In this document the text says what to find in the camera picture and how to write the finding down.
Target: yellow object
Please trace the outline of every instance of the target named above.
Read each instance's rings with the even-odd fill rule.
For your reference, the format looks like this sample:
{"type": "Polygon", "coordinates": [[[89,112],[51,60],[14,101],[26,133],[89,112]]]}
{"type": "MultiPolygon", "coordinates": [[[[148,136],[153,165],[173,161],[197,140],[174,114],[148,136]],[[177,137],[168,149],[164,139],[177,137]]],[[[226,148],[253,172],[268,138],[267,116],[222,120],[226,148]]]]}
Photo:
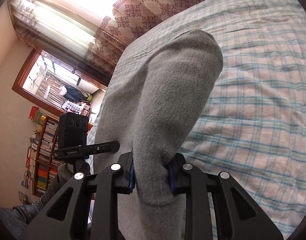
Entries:
{"type": "Polygon", "coordinates": [[[47,185],[41,181],[38,181],[37,186],[45,189],[47,185]]]}
{"type": "Polygon", "coordinates": [[[38,126],[36,127],[36,132],[40,133],[42,131],[43,125],[38,124],[38,126]]]}

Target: hanging clothes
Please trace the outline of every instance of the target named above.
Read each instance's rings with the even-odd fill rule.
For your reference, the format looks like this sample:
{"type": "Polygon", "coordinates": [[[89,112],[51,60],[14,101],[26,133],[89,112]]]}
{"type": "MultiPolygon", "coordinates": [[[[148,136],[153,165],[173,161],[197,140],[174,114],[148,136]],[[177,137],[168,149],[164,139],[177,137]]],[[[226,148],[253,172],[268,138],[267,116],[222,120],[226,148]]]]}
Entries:
{"type": "Polygon", "coordinates": [[[60,96],[64,96],[66,93],[67,93],[67,90],[66,90],[65,86],[61,85],[60,88],[59,88],[58,94],[60,96]]]}
{"type": "Polygon", "coordinates": [[[80,103],[83,101],[87,101],[87,97],[84,96],[79,90],[74,87],[64,85],[66,88],[66,94],[63,97],[73,103],[80,103]]]}

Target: glove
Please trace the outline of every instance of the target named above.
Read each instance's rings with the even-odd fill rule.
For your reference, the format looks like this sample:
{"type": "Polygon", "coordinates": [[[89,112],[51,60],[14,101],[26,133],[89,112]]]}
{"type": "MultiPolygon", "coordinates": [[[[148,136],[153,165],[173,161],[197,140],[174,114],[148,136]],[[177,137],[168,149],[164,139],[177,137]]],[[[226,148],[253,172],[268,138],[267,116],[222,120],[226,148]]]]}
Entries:
{"type": "MultiPolygon", "coordinates": [[[[83,161],[78,172],[83,172],[85,175],[90,175],[90,165],[83,161]]],[[[66,164],[62,164],[58,168],[58,174],[52,180],[48,189],[35,205],[16,206],[13,209],[17,211],[19,219],[29,224],[32,219],[41,211],[47,202],[59,191],[61,187],[73,176],[66,164]]]]}

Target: red box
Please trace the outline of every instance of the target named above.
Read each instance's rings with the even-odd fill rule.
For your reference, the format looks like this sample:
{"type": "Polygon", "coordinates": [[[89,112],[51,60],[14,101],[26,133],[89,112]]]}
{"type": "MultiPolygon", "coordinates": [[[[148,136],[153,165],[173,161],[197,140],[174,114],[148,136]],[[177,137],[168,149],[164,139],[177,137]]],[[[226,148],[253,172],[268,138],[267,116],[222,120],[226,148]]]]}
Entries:
{"type": "Polygon", "coordinates": [[[29,119],[31,119],[33,121],[35,112],[38,111],[38,110],[39,110],[39,108],[37,106],[32,106],[30,114],[29,114],[29,119]]]}

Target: window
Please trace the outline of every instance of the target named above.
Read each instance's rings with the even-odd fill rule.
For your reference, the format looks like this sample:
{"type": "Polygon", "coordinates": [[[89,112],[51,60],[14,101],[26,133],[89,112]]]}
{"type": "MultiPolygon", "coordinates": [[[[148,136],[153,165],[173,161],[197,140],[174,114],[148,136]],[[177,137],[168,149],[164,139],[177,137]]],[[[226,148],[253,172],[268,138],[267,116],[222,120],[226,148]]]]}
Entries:
{"type": "Polygon", "coordinates": [[[106,87],[45,51],[33,50],[12,89],[42,109],[60,116],[86,115],[93,124],[106,87]]]}

